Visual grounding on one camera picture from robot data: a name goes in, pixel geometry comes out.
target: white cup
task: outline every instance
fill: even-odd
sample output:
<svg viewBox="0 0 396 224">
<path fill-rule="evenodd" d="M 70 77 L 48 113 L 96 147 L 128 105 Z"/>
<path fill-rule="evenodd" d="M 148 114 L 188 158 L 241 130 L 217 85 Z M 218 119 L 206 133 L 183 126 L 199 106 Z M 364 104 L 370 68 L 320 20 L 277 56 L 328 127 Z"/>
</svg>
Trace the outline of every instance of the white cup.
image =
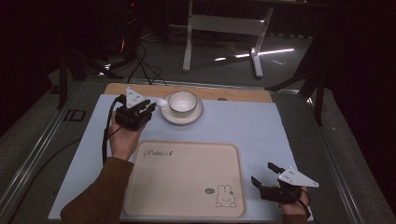
<svg viewBox="0 0 396 224">
<path fill-rule="evenodd" d="M 169 97 L 168 103 L 175 116 L 186 118 L 194 111 L 198 100 L 191 92 L 177 91 Z"/>
</svg>

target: person's right hand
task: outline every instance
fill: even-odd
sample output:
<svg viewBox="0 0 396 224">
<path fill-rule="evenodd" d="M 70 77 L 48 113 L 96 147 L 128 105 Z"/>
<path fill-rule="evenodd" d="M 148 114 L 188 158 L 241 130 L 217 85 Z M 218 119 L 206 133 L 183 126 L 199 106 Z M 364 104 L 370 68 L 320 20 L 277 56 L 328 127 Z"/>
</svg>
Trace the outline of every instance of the person's right hand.
<svg viewBox="0 0 396 224">
<path fill-rule="evenodd" d="M 309 206 L 309 196 L 306 194 L 308 192 L 307 187 L 302 187 L 302 189 L 305 191 L 301 192 L 301 197 L 300 200 L 305 204 L 306 207 Z M 305 215 L 306 216 L 306 211 L 305 208 L 299 203 L 289 203 L 289 204 L 280 204 L 280 208 L 282 209 L 283 215 Z"/>
<path fill-rule="evenodd" d="M 139 137 L 145 126 L 140 127 L 137 131 L 130 131 L 115 121 L 115 114 L 111 117 L 111 126 L 108 134 L 112 134 L 109 138 L 112 157 L 128 161 L 137 148 Z"/>
</svg>

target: brown sleeve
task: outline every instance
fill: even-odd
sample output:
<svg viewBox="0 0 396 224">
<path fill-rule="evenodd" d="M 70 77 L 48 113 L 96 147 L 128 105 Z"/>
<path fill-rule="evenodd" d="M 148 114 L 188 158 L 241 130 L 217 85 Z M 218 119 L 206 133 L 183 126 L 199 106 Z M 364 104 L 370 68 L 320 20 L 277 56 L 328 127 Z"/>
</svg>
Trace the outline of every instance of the brown sleeve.
<svg viewBox="0 0 396 224">
<path fill-rule="evenodd" d="M 306 216 L 304 215 L 283 215 L 283 224 L 307 224 Z"/>
<path fill-rule="evenodd" d="M 120 223 L 124 191 L 134 165 L 107 158 L 101 173 L 61 212 L 64 223 Z"/>
</svg>

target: white saucer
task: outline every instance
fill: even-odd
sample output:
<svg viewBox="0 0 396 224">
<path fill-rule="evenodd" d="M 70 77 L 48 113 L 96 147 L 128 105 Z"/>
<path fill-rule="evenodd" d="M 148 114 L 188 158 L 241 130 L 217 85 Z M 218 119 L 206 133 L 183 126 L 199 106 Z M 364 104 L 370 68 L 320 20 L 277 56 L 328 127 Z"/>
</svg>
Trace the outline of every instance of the white saucer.
<svg viewBox="0 0 396 224">
<path fill-rule="evenodd" d="M 163 97 L 163 99 L 168 101 L 169 97 L 172 94 L 173 93 L 166 95 L 165 97 Z M 191 115 L 186 118 L 177 117 L 177 115 L 175 115 L 175 113 L 172 112 L 172 109 L 169 105 L 162 107 L 160 109 L 161 114 L 169 122 L 174 123 L 176 125 L 186 125 L 186 124 L 192 123 L 192 122 L 198 120 L 198 118 L 200 118 L 202 113 L 204 112 L 204 105 L 202 104 L 201 99 L 199 97 L 196 97 L 196 98 L 197 98 L 197 106 L 195 107 L 194 111 L 192 111 Z"/>
</svg>

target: cup rim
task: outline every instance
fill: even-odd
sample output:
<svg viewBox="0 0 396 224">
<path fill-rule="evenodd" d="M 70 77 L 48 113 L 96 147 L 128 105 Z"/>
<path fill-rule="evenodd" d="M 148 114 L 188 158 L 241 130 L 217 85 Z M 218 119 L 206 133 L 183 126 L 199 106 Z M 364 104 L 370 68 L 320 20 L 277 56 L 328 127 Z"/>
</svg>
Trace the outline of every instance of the cup rim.
<svg viewBox="0 0 396 224">
<path fill-rule="evenodd" d="M 192 109 L 186 110 L 186 111 L 178 111 L 178 110 L 176 110 L 176 109 L 174 109 L 174 108 L 172 107 L 172 105 L 170 104 L 171 98 L 172 98 L 172 96 L 173 96 L 174 94 L 176 94 L 176 93 L 178 93 L 178 92 L 187 92 L 187 93 L 191 94 L 192 96 L 194 96 L 194 98 L 195 98 L 195 105 L 192 107 Z M 169 103 L 169 107 L 171 108 L 171 110 L 174 111 L 174 112 L 176 112 L 177 114 L 186 114 L 186 113 L 188 114 L 189 112 L 193 111 L 193 110 L 197 107 L 197 105 L 198 105 L 197 96 L 196 96 L 194 93 L 190 92 L 190 91 L 175 91 L 174 93 L 172 93 L 172 94 L 169 96 L 169 100 L 168 100 L 168 101 L 169 101 L 168 103 Z"/>
</svg>

